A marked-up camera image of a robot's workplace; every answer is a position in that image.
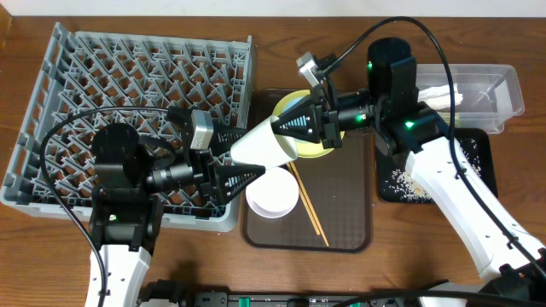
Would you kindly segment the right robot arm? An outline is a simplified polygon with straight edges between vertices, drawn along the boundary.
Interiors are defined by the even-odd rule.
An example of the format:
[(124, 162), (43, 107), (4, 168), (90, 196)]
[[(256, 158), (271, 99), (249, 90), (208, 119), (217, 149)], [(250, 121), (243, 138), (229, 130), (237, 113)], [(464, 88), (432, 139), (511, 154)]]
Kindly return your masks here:
[(469, 165), (455, 138), (454, 123), (418, 97), (417, 63), (410, 45), (382, 38), (368, 49), (368, 86), (339, 95), (329, 74), (338, 56), (302, 55), (299, 72), (311, 93), (273, 124), (282, 136), (338, 148), (347, 130), (371, 128), (377, 148), (403, 164), (432, 197), (462, 239), (484, 285), (367, 294), (373, 299), (416, 300), (423, 306), (542, 306), (545, 246), (521, 227)]

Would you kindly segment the white napkin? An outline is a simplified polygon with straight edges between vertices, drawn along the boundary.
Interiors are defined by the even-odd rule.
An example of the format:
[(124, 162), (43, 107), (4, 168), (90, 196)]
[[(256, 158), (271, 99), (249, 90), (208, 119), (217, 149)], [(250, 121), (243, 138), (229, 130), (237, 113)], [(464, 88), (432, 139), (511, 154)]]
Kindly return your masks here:
[(450, 107), (450, 87), (442, 85), (421, 90), (418, 101), (424, 101), (430, 108), (441, 110)]

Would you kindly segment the light blue bowl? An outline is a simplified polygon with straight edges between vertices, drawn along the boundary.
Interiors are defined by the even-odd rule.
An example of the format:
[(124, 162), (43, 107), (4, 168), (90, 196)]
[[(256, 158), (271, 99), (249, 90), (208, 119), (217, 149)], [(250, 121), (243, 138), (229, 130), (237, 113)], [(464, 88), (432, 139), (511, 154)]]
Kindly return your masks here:
[(258, 93), (253, 97), (248, 132), (230, 149), (236, 165), (262, 165), (270, 169), (293, 162), (299, 157), (295, 139), (277, 135), (272, 130), (272, 124), (279, 119), (273, 110), (281, 98), (276, 92)]

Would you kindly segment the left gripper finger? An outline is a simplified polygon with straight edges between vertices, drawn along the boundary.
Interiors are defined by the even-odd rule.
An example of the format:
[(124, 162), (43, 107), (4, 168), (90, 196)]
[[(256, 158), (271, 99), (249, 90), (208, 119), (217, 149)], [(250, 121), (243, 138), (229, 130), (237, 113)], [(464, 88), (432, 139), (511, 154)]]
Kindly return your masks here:
[(246, 135), (247, 130), (219, 122), (213, 122), (213, 134), (209, 148), (214, 156), (220, 156), (230, 151), (231, 146)]
[(262, 165), (220, 165), (212, 169), (213, 194), (219, 205), (230, 203), (249, 184), (265, 174)]

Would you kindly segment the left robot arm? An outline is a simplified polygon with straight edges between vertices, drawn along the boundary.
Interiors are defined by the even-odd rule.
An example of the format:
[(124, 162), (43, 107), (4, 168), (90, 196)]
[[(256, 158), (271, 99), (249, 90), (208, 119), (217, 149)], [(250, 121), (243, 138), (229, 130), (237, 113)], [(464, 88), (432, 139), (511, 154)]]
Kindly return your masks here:
[(264, 175), (262, 165), (215, 165), (208, 151), (178, 152), (128, 124), (101, 128), (92, 142), (98, 183), (92, 191), (88, 306), (134, 306), (160, 232), (159, 198), (187, 186), (202, 198), (231, 202)]

